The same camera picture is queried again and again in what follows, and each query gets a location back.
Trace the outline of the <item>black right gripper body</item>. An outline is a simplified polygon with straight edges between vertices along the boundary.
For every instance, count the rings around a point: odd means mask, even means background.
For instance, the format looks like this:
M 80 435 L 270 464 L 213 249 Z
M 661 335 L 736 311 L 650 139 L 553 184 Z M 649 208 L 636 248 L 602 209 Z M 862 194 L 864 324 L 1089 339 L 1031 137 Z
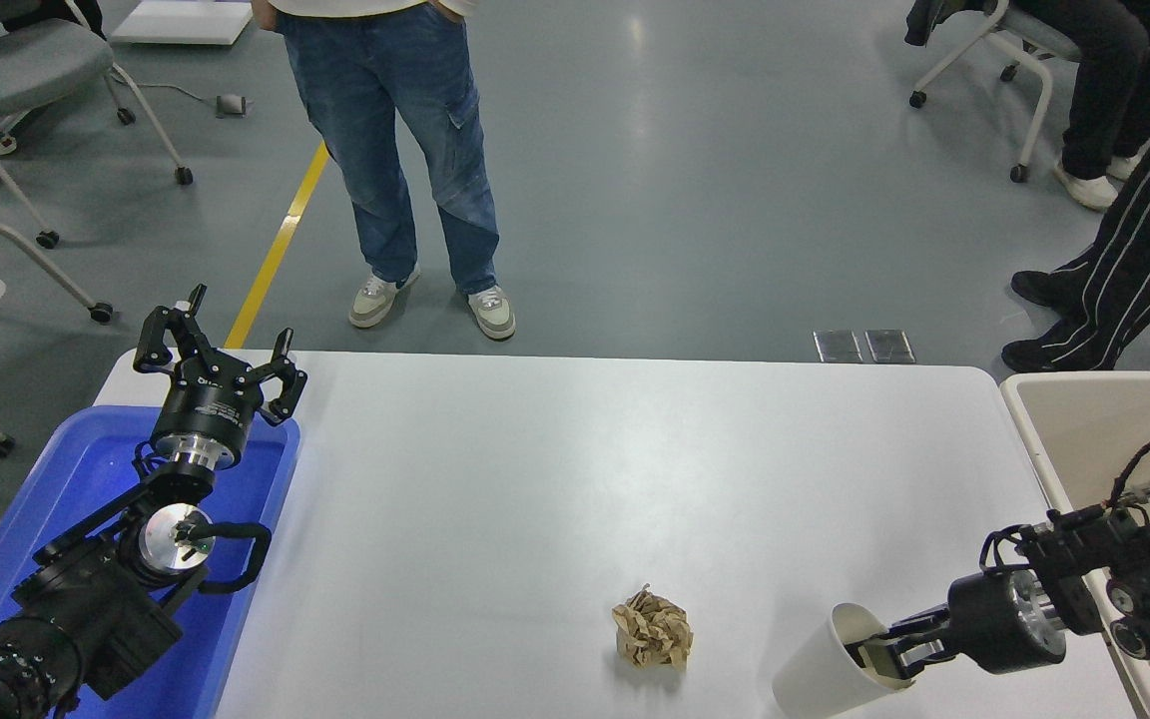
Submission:
M 1032 668 L 1035 643 L 1019 618 L 1018 572 L 959 578 L 946 595 L 946 647 L 992 674 Z

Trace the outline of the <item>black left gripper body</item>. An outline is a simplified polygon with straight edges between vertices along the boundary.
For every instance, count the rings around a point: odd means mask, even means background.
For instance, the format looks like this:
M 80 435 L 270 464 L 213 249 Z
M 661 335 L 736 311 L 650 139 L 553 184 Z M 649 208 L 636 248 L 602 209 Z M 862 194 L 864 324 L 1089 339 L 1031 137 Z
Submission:
M 206 377 L 201 364 L 175 364 L 172 387 L 152 433 L 156 451 L 169 453 L 175 436 L 199 435 L 241 453 L 264 396 L 259 387 L 229 387 L 230 380 L 227 373 Z

